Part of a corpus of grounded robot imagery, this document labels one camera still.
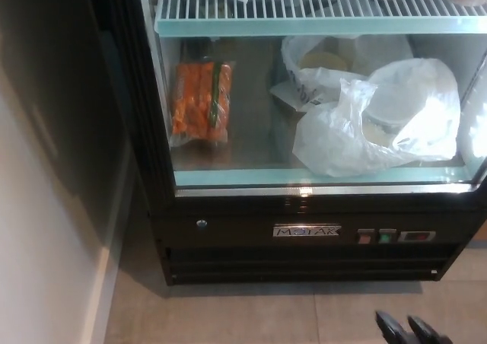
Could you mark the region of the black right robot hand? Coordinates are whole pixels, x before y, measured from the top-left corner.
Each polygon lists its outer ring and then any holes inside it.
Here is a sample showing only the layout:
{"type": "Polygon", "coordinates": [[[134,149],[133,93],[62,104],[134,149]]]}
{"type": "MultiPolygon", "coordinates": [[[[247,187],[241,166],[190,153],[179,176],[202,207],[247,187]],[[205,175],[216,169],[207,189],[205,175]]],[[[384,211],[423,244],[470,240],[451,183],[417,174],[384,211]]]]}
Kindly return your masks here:
{"type": "Polygon", "coordinates": [[[410,331],[385,311],[375,312],[375,321],[388,344],[452,344],[452,340],[417,316],[408,316],[410,331]]]}

